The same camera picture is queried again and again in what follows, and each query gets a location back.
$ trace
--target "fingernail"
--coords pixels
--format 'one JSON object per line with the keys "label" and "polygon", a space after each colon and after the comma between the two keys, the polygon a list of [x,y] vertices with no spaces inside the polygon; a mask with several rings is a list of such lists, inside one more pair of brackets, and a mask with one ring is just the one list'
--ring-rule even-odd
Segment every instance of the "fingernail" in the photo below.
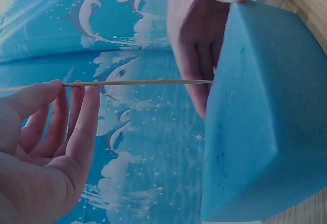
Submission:
{"label": "fingernail", "polygon": [[52,80],[52,81],[49,82],[49,84],[51,84],[51,85],[57,85],[59,83],[61,83],[61,81],[59,79]]}

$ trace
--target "blue sponge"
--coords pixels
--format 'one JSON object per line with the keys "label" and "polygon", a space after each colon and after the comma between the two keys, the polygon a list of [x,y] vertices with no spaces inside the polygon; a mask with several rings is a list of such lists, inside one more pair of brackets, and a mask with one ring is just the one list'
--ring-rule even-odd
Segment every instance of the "blue sponge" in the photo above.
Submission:
{"label": "blue sponge", "polygon": [[294,13],[231,4],[207,102],[202,219],[266,219],[326,185],[326,55]]}

